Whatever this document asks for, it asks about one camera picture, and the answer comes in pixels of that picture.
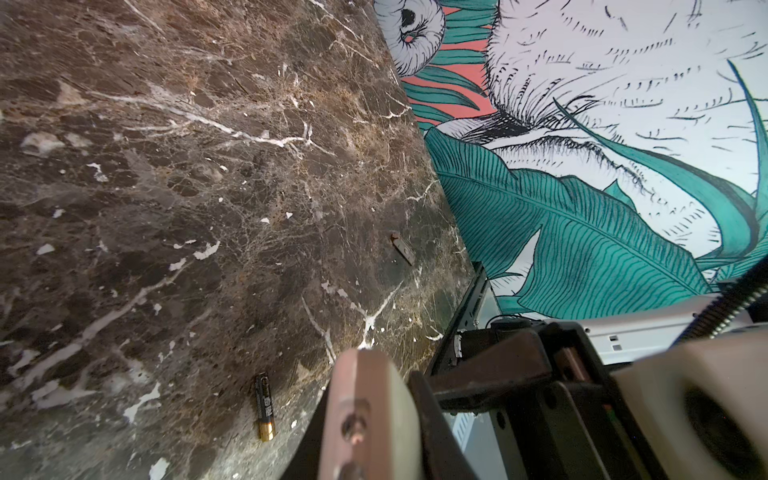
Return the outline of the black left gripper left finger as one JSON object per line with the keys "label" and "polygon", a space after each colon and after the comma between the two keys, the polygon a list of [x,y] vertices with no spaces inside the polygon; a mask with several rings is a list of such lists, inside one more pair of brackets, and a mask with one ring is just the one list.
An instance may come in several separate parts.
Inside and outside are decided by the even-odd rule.
{"label": "black left gripper left finger", "polygon": [[325,390],[307,426],[306,432],[293,458],[281,475],[280,480],[317,479],[327,404],[328,390]]}

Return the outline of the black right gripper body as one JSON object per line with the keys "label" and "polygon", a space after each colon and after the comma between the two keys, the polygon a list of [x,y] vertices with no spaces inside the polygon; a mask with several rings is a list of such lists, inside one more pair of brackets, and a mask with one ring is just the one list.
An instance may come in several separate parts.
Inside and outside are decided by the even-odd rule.
{"label": "black right gripper body", "polygon": [[446,413],[487,413],[508,479],[663,479],[582,326],[453,330],[427,369]]}

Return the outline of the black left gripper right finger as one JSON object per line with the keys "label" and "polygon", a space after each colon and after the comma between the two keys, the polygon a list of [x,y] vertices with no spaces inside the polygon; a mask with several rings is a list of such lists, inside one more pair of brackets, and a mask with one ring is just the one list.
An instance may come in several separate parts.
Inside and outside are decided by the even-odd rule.
{"label": "black left gripper right finger", "polygon": [[418,412],[423,470],[426,479],[476,479],[459,448],[442,409],[427,382],[418,371],[409,374],[407,385]]}

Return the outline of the small dark battery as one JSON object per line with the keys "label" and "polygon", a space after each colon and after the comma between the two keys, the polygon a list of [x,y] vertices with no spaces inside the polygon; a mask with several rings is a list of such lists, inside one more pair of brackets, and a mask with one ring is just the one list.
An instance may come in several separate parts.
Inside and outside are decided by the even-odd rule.
{"label": "small dark battery", "polygon": [[257,428],[262,442],[270,442],[276,435],[274,405],[271,382],[266,372],[258,373],[254,379],[254,392],[257,405]]}

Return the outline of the grey remote control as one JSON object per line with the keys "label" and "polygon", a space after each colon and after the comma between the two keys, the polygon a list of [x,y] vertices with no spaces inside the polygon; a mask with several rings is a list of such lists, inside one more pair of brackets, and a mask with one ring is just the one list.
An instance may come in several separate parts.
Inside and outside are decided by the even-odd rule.
{"label": "grey remote control", "polygon": [[348,349],[334,365],[319,479],[423,479],[420,421],[387,355]]}

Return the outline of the dark remote battery cover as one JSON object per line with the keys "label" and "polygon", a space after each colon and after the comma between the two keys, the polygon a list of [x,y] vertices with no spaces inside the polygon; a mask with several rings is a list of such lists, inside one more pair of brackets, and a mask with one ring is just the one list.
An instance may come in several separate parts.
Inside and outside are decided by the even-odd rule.
{"label": "dark remote battery cover", "polygon": [[416,263],[416,255],[412,247],[403,239],[399,232],[393,232],[390,235],[390,240],[393,247],[399,252],[399,254],[410,265],[414,266]]}

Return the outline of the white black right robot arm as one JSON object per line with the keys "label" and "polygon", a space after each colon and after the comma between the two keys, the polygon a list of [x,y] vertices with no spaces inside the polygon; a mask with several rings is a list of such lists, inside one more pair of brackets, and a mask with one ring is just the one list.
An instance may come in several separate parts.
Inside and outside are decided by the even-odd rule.
{"label": "white black right robot arm", "polygon": [[712,296],[596,320],[465,299],[426,375],[434,479],[763,479],[767,332]]}

